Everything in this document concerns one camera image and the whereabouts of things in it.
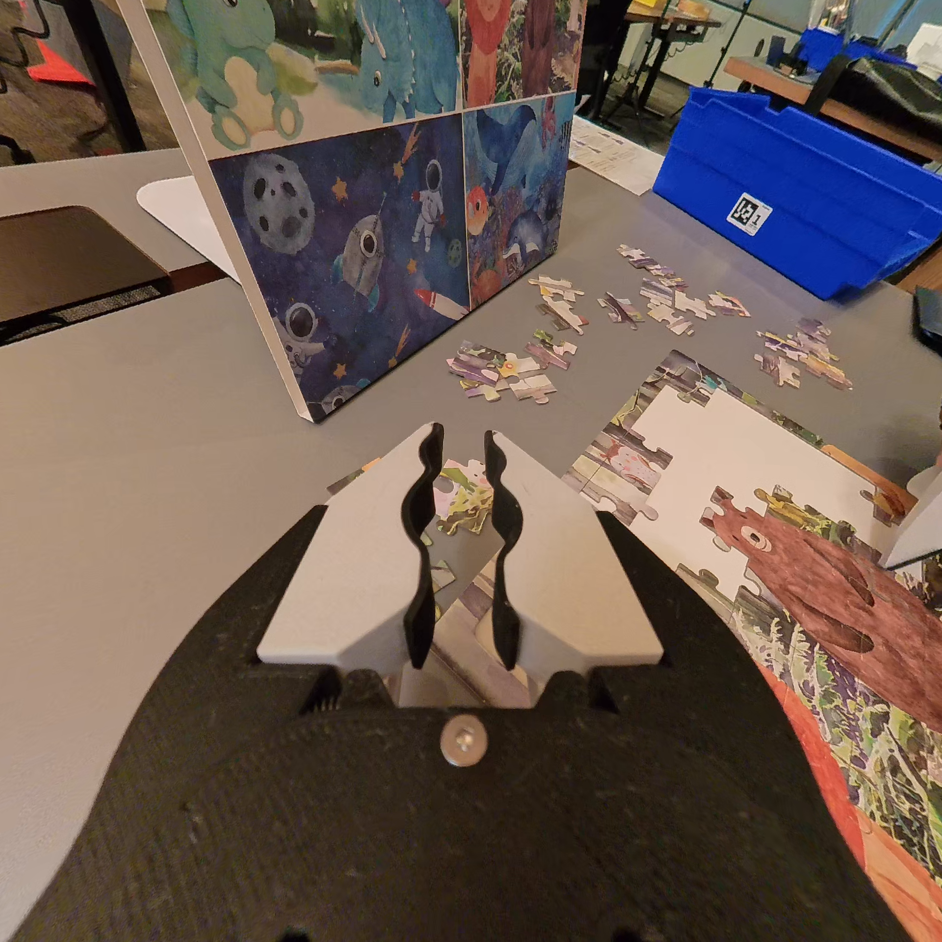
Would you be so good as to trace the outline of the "partly assembled jigsaw puzzle board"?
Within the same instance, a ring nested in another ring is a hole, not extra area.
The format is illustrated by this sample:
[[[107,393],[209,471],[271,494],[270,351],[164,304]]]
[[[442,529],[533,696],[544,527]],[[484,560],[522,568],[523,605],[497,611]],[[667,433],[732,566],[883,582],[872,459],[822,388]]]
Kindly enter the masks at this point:
[[[881,567],[892,482],[671,352],[563,480],[710,605],[913,939],[940,939],[940,555]]]

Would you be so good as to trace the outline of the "white metal stand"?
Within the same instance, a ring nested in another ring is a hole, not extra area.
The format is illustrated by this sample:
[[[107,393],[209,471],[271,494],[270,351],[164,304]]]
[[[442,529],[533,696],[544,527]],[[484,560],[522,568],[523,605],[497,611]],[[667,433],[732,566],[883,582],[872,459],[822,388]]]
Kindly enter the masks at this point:
[[[138,205],[163,226],[190,244],[227,276],[240,276],[192,175],[154,180],[137,190]]]

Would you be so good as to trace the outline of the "green orange-cornered jigsaw piece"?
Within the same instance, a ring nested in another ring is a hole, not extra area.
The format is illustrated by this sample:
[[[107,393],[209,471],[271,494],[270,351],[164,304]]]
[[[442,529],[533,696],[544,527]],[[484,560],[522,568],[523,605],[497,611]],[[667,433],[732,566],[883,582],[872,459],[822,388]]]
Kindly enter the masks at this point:
[[[370,467],[376,465],[382,459],[381,456],[373,458],[373,461],[355,468],[354,471],[349,472],[344,477],[335,481],[332,484],[327,485],[327,492],[332,496],[346,489],[350,483],[353,483],[356,479],[366,474]]]

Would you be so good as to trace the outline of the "small blue bin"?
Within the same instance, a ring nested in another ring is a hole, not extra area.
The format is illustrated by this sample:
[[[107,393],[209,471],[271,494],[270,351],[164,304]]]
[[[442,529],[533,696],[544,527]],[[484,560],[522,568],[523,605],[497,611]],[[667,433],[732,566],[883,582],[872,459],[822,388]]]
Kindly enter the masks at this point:
[[[898,55],[895,50],[882,49],[875,38],[863,37],[846,41],[845,36],[840,33],[822,28],[809,28],[802,33],[799,43],[801,50],[798,58],[807,62],[809,71],[822,71],[838,55],[845,55],[852,60],[869,58],[917,69],[917,65],[906,57],[905,46],[899,47],[902,55]]]

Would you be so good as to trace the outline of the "orange brown jigsaw piece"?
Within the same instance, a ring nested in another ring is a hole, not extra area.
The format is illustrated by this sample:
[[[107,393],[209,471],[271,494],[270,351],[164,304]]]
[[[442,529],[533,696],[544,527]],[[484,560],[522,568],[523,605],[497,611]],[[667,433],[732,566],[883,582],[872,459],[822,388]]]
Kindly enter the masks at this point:
[[[873,505],[873,516],[885,526],[900,526],[915,507],[917,498],[895,485],[885,489],[880,484],[861,490],[861,496]]]

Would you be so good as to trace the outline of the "illustrated jigsaw puzzle box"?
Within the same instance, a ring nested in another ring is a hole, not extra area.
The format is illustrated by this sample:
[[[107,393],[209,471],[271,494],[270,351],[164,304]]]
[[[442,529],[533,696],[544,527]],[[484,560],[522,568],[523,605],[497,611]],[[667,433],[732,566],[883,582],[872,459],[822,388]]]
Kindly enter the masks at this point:
[[[555,253],[587,2],[119,2],[300,415]]]

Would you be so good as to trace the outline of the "blue plastic bin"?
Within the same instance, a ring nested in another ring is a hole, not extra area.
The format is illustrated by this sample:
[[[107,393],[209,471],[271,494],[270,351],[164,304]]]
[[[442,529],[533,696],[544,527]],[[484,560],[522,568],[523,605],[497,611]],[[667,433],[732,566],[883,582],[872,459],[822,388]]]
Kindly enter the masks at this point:
[[[821,299],[940,236],[941,179],[766,95],[692,88],[654,193]]]

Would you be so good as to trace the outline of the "wooden desk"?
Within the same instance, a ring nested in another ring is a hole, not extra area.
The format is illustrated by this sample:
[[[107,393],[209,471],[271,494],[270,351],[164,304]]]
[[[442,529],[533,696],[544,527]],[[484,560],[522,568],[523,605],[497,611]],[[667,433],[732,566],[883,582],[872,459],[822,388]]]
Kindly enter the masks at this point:
[[[798,105],[806,105],[813,83],[802,77],[786,76],[765,62],[764,58],[733,56],[726,60],[725,73],[769,94]],[[941,144],[915,130],[890,123],[852,105],[829,98],[820,108],[820,116],[837,122],[846,130],[854,130],[881,143],[893,145],[929,161],[941,160]]]

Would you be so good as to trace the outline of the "tall black object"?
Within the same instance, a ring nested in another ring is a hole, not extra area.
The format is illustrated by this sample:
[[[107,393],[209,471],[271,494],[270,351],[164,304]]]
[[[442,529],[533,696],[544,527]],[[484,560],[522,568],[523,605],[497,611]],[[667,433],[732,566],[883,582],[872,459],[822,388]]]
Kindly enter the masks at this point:
[[[618,68],[631,24],[631,1],[588,1],[577,83],[578,113],[597,121]]]

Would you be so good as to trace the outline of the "black table leg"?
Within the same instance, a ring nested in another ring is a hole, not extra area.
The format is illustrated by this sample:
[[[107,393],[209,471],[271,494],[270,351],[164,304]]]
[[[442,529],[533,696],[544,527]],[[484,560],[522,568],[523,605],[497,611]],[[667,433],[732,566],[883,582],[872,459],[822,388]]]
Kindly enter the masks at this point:
[[[146,151],[133,105],[126,94],[92,1],[62,1],[90,69],[91,79],[118,143],[125,152]]]

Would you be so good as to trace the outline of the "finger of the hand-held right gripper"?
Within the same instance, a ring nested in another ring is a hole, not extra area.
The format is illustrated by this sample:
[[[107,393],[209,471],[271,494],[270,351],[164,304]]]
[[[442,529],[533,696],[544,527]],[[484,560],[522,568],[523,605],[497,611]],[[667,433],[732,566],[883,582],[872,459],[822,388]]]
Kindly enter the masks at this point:
[[[917,503],[905,516],[892,547],[881,559],[885,569],[899,569],[931,557],[941,549],[941,465],[914,475],[906,486]]]

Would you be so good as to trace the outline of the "black bag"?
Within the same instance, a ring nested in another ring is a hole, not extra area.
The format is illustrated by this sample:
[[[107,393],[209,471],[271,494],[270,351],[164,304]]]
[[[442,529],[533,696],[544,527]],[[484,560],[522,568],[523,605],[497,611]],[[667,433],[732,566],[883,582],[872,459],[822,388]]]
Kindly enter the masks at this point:
[[[900,62],[836,55],[821,70],[803,108],[818,115],[829,99],[941,143],[940,82]]]

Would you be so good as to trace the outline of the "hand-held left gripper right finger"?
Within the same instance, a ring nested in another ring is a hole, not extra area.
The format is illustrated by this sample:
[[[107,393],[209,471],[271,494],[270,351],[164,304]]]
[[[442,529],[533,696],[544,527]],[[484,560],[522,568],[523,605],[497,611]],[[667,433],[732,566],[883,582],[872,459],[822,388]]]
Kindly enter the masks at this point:
[[[493,638],[510,670],[526,674],[654,665],[664,648],[598,511],[501,431],[485,436],[492,522],[503,547]]]

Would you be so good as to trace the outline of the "pink green yellow jigsaw piece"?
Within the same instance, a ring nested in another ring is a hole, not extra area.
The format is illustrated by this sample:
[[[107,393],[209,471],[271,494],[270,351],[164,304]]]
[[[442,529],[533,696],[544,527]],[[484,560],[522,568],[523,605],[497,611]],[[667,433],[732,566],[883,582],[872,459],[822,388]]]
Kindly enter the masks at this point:
[[[467,464],[447,459],[433,486],[438,529],[449,536],[461,528],[479,535],[494,503],[486,465],[478,459]]]

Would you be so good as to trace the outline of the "wooden table with black legs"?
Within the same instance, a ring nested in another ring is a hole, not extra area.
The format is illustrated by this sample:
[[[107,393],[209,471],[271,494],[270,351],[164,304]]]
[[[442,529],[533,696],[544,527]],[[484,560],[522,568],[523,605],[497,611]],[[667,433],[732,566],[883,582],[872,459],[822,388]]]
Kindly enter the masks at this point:
[[[696,2],[632,2],[626,14],[629,25],[645,29],[628,66],[631,83],[621,103],[629,102],[636,114],[662,115],[649,107],[654,86],[672,47],[700,43],[721,27],[711,10]]]

